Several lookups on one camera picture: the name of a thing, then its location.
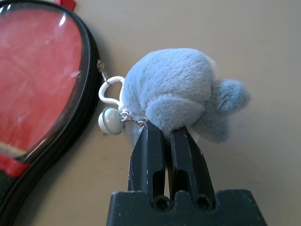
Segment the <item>white bell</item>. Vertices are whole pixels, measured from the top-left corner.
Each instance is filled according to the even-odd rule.
[[[108,134],[118,135],[121,133],[124,122],[120,116],[120,111],[113,107],[106,107],[98,118],[98,125],[101,130]]]

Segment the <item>fluffy gray fur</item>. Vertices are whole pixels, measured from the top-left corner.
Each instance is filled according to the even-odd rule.
[[[192,126],[215,142],[227,138],[227,116],[249,99],[239,81],[214,81],[209,58],[189,48],[147,54],[128,72],[123,88],[123,103],[132,119],[146,117],[166,136]]]

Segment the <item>black clamp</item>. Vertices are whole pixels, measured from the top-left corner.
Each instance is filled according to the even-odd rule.
[[[164,196],[168,169],[170,198]],[[147,122],[133,150],[127,192],[111,197],[107,226],[266,226],[250,191],[214,193],[205,158],[186,130],[170,141]]]

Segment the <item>beige surface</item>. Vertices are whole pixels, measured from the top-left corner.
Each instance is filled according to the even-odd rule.
[[[240,79],[252,102],[224,145],[201,140],[216,190],[250,189],[270,226],[301,225],[301,1],[77,0],[111,75],[146,53],[191,47]],[[26,200],[15,226],[103,226],[110,195],[126,190],[131,150],[96,118]]]

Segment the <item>plush keychain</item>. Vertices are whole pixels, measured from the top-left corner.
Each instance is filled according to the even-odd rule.
[[[112,77],[102,85],[99,98],[119,108],[105,108],[99,125],[115,135],[125,128],[133,144],[146,121],[166,137],[186,126],[195,140],[201,135],[217,143],[225,141],[228,115],[245,107],[250,96],[239,81],[215,78],[216,71],[214,61],[195,49],[151,52],[125,79]],[[119,101],[105,98],[105,90],[117,81],[123,84]]]

